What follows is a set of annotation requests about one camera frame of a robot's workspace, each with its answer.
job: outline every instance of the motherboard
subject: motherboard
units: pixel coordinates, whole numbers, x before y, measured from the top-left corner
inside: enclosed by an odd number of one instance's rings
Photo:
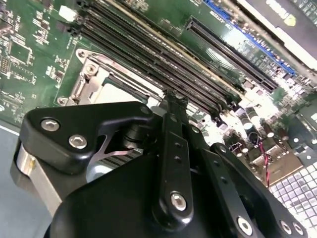
[[[169,89],[189,99],[208,144],[226,143],[264,183],[259,140],[283,164],[296,118],[315,145],[298,112],[316,98],[316,70],[234,1],[0,0],[0,16],[7,123],[43,107],[140,101],[155,110]]]

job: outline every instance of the ram slot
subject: ram slot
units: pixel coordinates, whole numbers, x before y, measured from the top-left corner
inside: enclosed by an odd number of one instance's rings
[[[99,4],[96,1],[91,2],[90,7],[87,9],[87,12],[91,16],[95,17],[105,17],[105,19],[112,24],[117,25],[122,30],[127,32],[134,39],[142,42],[142,44],[151,50],[155,51],[158,55],[161,55],[166,60],[170,61],[173,65],[177,66],[180,72],[185,72],[187,77],[191,80],[198,81],[204,87],[209,87],[214,93],[217,93],[218,96],[227,98],[230,94],[221,88],[216,83],[210,81],[208,78],[204,77],[201,73],[197,72],[194,69],[191,69],[185,62],[182,62],[180,58],[166,51],[163,47],[160,47],[156,42],[153,42],[148,36],[142,34],[139,29],[137,29],[133,24],[127,22],[123,18],[119,17],[105,6]]]
[[[201,108],[205,112],[218,109],[218,107],[213,108],[211,105],[208,105],[203,99],[197,97],[197,95],[193,94],[191,91],[187,91],[181,85],[178,85],[176,82],[172,81],[163,72],[152,69],[151,66],[148,65],[146,62],[127,54],[123,49],[113,44],[111,40],[103,38],[93,29],[82,27],[80,30],[80,34],[86,39],[91,40],[95,44],[105,49],[111,55],[115,56],[115,60],[123,63],[128,67],[133,68],[140,77],[143,77],[144,79],[150,78],[151,80],[149,81],[151,83],[153,83],[154,81],[160,84],[162,86],[162,89],[177,89],[180,94],[190,98],[193,104],[195,104],[197,107]]]
[[[133,41],[127,40],[126,38],[124,38],[124,36],[120,35],[118,32],[116,32],[103,22],[98,21],[97,19],[86,18],[84,25],[89,25],[92,29],[94,29],[97,32],[100,32],[107,39],[112,38],[114,42],[116,42],[117,44],[121,43],[125,48],[129,49],[129,52],[133,53],[133,55],[140,57],[142,60],[147,61],[160,71],[164,71],[169,75],[169,77],[180,82],[180,84],[183,85],[183,87],[191,88],[191,90],[195,91],[196,94],[203,95],[205,97],[206,102],[208,102],[213,107],[217,107],[220,101],[219,98],[210,94],[204,88],[198,87],[192,81],[184,80],[184,75],[181,75],[180,72],[177,72],[173,67],[167,64],[164,65],[163,62],[158,61],[157,58],[155,58],[153,55],[143,50],[140,45],[136,44]]]
[[[187,26],[187,29],[210,44],[213,51],[227,59],[229,63],[244,72],[248,78],[258,83],[267,92],[272,93],[276,88],[278,88],[277,83],[275,83],[247,59],[242,57],[234,48],[227,45],[214,32],[197,19],[192,18]]]

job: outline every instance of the red and black wire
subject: red and black wire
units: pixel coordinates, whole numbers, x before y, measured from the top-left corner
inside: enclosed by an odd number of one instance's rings
[[[265,166],[265,177],[266,177],[266,185],[267,188],[269,189],[269,171],[268,171],[268,162],[270,160],[270,156],[265,152],[265,149],[263,147],[263,143],[259,143],[259,148],[261,153],[263,154],[264,157],[264,166]]]

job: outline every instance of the black ram slot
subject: black ram slot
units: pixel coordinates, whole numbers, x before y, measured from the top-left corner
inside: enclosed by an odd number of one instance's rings
[[[137,59],[129,56],[126,52],[124,52],[118,46],[100,37],[98,34],[93,32],[92,30],[83,27],[81,29],[81,35],[87,38],[88,40],[91,40],[92,42],[96,43],[103,49],[106,49],[111,54],[115,55],[115,60],[124,62],[129,67],[134,68],[135,70],[140,72],[141,73],[139,75],[140,77],[144,79],[146,77],[149,77],[155,82],[161,84],[165,89],[172,89],[172,90],[178,91],[185,97],[188,97],[193,104],[195,104],[197,107],[201,108],[205,112],[209,112],[210,110],[212,110],[212,107],[210,105],[207,105],[203,100],[197,98],[192,93],[186,90],[183,90],[181,85],[177,85],[174,82],[171,82],[170,80],[164,78],[163,74],[156,72],[155,70],[152,70],[148,65],[144,64],[143,62],[137,61]]]
[[[257,82],[266,91],[272,93],[274,89],[278,88],[277,83],[275,83],[247,59],[242,57],[234,48],[227,45],[214,32],[197,19],[192,18],[187,26],[187,29],[210,44],[210,46],[212,46],[212,50],[227,59],[233,66],[242,70],[247,77]]]
[[[213,105],[214,107],[217,106],[219,99],[215,96],[211,95],[209,92],[205,91],[203,88],[198,87],[196,84],[189,80],[184,80],[184,78],[177,73],[176,70],[173,70],[172,67],[169,65],[162,65],[161,62],[158,62],[157,59],[152,56],[150,53],[143,50],[138,44],[132,41],[126,40],[123,36],[121,36],[119,33],[111,29],[105,24],[102,24],[101,22],[92,21],[91,19],[87,19],[85,22],[85,25],[89,25],[94,31],[100,32],[102,35],[104,35],[107,39],[112,38],[113,42],[121,43],[123,46],[127,49],[129,49],[129,52],[132,53],[135,56],[142,56],[142,60],[147,61],[148,63],[152,64],[155,68],[159,69],[160,71],[163,71],[167,73],[171,78],[176,79],[179,81],[182,85],[185,87],[191,88],[195,93],[198,95],[204,95],[206,98],[206,101]]]
[[[199,80],[202,84],[205,84],[207,87],[210,87],[212,90],[218,93],[219,96],[222,96],[224,98],[229,96],[228,92],[226,92],[223,88],[219,87],[208,78],[203,77],[195,70],[190,70],[189,66],[186,63],[182,62],[177,56],[171,54],[162,47],[159,47],[157,43],[152,42],[151,39],[149,39],[146,35],[141,34],[137,29],[135,29],[134,25],[121,19],[119,16],[108,10],[106,7],[98,4],[96,1],[91,3],[91,7],[89,8],[88,12],[95,13],[100,17],[106,16],[106,19],[108,21],[112,22],[115,25],[118,25],[124,31],[129,33],[133,38],[139,40],[140,42],[142,42],[143,45],[155,51],[157,54],[161,54],[163,57],[177,66],[180,71],[186,72],[189,77],[193,78],[194,80]]]
[[[125,2],[125,0],[117,0],[117,2],[120,2],[122,4],[121,7],[123,7],[124,9],[126,9],[127,11],[131,12],[132,14],[134,14],[135,16],[138,16],[139,19],[143,20],[147,25],[150,25],[151,28],[153,28],[154,30],[164,33],[164,29],[158,27],[157,25],[155,25],[152,21],[148,20],[142,13],[140,13],[139,11],[137,11],[136,9],[133,9],[129,4],[127,4]],[[165,33],[166,37],[172,38],[175,42],[180,43],[180,41],[178,41],[176,38],[174,38],[172,35]],[[192,52],[187,52],[188,54],[190,54],[192,57],[197,57],[195,56],[195,54],[193,54]],[[210,71],[213,71],[215,74],[217,75],[221,75],[221,79],[223,81],[225,81],[226,83],[230,84],[232,87],[234,87],[236,90],[240,91],[242,94],[246,93],[245,89],[243,87],[241,87],[241,85],[237,84],[237,82],[235,80],[232,80],[231,78],[228,78],[227,75],[223,74],[221,71],[219,71],[216,67],[214,67],[213,65],[210,65],[208,62],[206,62],[204,59],[195,59],[197,60],[200,64],[204,65],[206,68],[208,68]]]

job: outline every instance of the green circuit board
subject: green circuit board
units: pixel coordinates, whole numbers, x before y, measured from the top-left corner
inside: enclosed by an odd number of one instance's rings
[[[54,107],[58,95],[70,93],[82,67],[73,57],[78,47],[102,51],[90,42],[56,29],[64,0],[45,8],[37,0],[7,0],[12,34],[0,39],[0,119],[20,126],[29,110]]]
[[[2,2],[5,11],[2,18],[10,24],[11,31],[2,33],[0,38],[0,119],[19,126],[24,115],[36,107],[58,106],[58,97],[68,97],[82,63],[74,52],[77,48],[105,52],[92,42],[74,38],[60,32],[56,24],[63,20],[58,11],[62,5],[72,9],[76,1],[68,0],[6,0]],[[194,0],[147,1],[146,11],[141,14],[154,21],[157,26],[180,40],[198,55],[207,58],[211,65],[237,83],[243,80],[243,73],[215,52],[206,51],[207,45],[199,42],[196,36],[186,32],[185,27],[191,15],[195,15],[217,35],[235,48],[267,75],[273,74],[277,66],[262,57],[263,53],[255,48],[234,29],[211,14],[211,9]],[[275,101],[282,107],[292,100],[285,94],[275,94]],[[301,98],[297,103],[304,103]]]
[[[316,26],[317,26],[317,2],[314,0],[291,0]]]

